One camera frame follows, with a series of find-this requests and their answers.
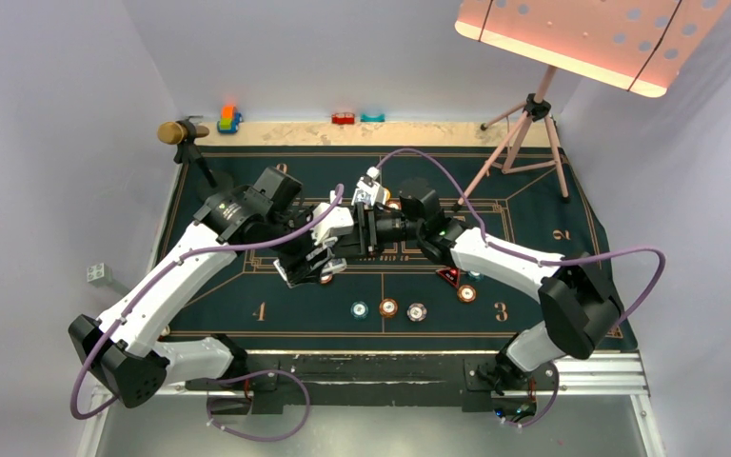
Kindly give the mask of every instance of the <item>red triangular object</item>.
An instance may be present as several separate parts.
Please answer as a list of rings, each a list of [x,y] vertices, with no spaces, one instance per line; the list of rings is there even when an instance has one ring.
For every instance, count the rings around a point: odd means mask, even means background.
[[[444,278],[454,288],[458,288],[461,283],[461,271],[457,268],[440,269],[436,271],[436,274]]]

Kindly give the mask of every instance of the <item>colorful toy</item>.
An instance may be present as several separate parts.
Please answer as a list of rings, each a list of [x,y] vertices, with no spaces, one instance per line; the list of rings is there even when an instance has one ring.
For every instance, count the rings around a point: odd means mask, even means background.
[[[354,124],[354,119],[355,116],[353,112],[336,112],[332,114],[332,124],[337,124],[339,126]]]
[[[360,114],[360,122],[385,122],[385,114]]]
[[[242,113],[233,105],[225,105],[220,111],[220,120],[217,121],[217,131],[223,134],[236,133],[242,122]]]

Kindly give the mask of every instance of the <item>tripod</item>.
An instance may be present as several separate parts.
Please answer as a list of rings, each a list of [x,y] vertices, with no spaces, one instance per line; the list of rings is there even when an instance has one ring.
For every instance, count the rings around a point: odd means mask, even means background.
[[[472,191],[478,186],[478,183],[480,183],[481,180],[486,176],[486,173],[488,172],[490,167],[501,169],[503,174],[517,173],[520,171],[528,171],[531,169],[542,169],[545,167],[555,167],[556,174],[559,177],[559,187],[562,189],[562,199],[565,202],[570,201],[570,196],[567,194],[567,184],[564,181],[562,158],[559,155],[559,136],[556,134],[556,126],[553,123],[553,119],[548,115],[550,113],[550,104],[544,101],[544,95],[550,87],[550,83],[553,81],[553,75],[555,73],[556,67],[552,65],[548,66],[547,71],[545,72],[536,93],[529,93],[527,99],[524,102],[515,105],[513,108],[495,117],[489,122],[481,124],[481,130],[486,130],[492,125],[504,120],[511,114],[519,111],[520,109],[523,111],[523,115],[520,116],[520,119],[518,119],[517,122],[514,123],[503,141],[500,143],[499,146],[497,146],[496,149],[494,149],[494,152],[492,152],[491,156],[489,156],[489,158],[485,161],[484,166],[481,168],[480,171],[478,171],[478,174],[475,175],[475,178],[472,180],[472,182],[469,183],[469,187],[466,188],[464,195],[468,197],[469,194],[472,193]],[[547,130],[547,139],[550,143],[550,150],[553,153],[553,159],[548,160],[547,162],[542,162],[540,164],[526,165],[524,167],[516,167],[513,169],[511,166],[514,164],[514,159],[517,158],[517,153],[520,151],[520,147],[523,145],[523,140],[528,134],[528,130],[531,128],[531,124],[542,119],[544,119],[545,129]],[[511,149],[508,150],[508,156],[505,158],[505,162],[503,162],[502,165],[498,164],[496,162],[497,158],[500,156],[503,150],[508,147],[508,144],[511,142],[511,138],[513,138],[515,134],[517,135],[517,138],[514,140],[514,145],[511,147]],[[453,210],[459,210],[463,204],[464,199],[459,198],[458,203],[455,204]]]

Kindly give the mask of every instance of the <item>gray wall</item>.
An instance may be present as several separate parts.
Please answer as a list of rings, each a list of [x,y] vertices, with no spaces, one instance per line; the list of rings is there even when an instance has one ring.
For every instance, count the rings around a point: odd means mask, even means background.
[[[612,248],[668,267],[632,321],[670,455],[731,455],[731,9],[666,96],[582,81],[563,142]],[[614,264],[631,303],[647,255]]]
[[[248,120],[484,120],[523,101],[544,65],[462,37],[460,0],[125,0],[175,104]],[[560,73],[556,110],[579,77]]]
[[[0,1],[0,456],[73,455],[66,328],[140,279],[167,199],[175,108],[118,0]]]

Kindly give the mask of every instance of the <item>tripod leg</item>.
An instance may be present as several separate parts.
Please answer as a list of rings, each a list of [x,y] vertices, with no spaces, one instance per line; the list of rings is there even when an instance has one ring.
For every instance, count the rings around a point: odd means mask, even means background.
[[[491,167],[492,164],[495,163],[495,161],[497,160],[497,157],[500,155],[501,152],[503,152],[503,149],[505,148],[506,145],[508,145],[508,142],[511,141],[511,137],[514,136],[514,133],[516,133],[517,130],[520,129],[520,127],[523,125],[523,123],[525,122],[526,119],[528,119],[527,116],[524,116],[524,117],[521,117],[520,119],[518,119],[517,122],[515,122],[514,125],[511,127],[511,130],[508,131],[508,134],[505,136],[505,138],[500,143],[500,145],[497,146],[497,148],[494,149],[494,152],[492,152],[492,155],[489,156],[488,159],[486,159],[486,161],[484,162],[484,166],[481,168],[480,171],[478,171],[478,174],[475,175],[475,179],[473,179],[472,182],[469,183],[469,187],[466,188],[466,190],[464,191],[464,195],[466,197],[468,197],[469,194],[472,193],[472,190],[474,190],[478,186],[478,183],[480,183],[481,180],[484,178],[484,176],[486,176],[486,171],[489,170],[489,167]],[[461,209],[461,205],[463,205],[463,204],[464,204],[464,199],[459,198],[458,203],[453,205],[452,210],[457,211],[457,210]]]
[[[562,157],[559,155],[559,135],[556,133],[556,126],[553,119],[545,116],[544,126],[547,129],[547,140],[550,142],[550,150],[553,152],[553,162],[556,166],[556,174],[559,176],[559,187],[562,189],[562,198],[569,202],[570,195],[567,194],[567,183],[564,181],[564,170],[562,169]]]
[[[508,157],[506,157],[505,162],[503,162],[503,173],[508,173],[511,169],[511,166],[514,164],[514,159],[517,158],[517,152],[520,151],[520,147],[523,145],[525,136],[528,134],[528,129],[530,129],[531,124],[534,123],[534,121],[531,120],[531,115],[527,112],[524,113],[524,120],[525,122],[523,122],[523,126],[520,127],[520,132],[517,133],[517,138],[514,140],[514,146],[511,147],[511,150],[508,152]]]
[[[514,108],[509,109],[508,111],[506,111],[503,114],[495,117],[491,121],[482,123],[481,124],[481,130],[486,130],[489,127],[497,124],[498,122],[504,120],[506,117],[510,116],[511,114],[514,114],[515,112],[519,111],[520,109],[523,109],[524,106],[525,106],[525,102],[521,102],[521,103],[515,105]]]

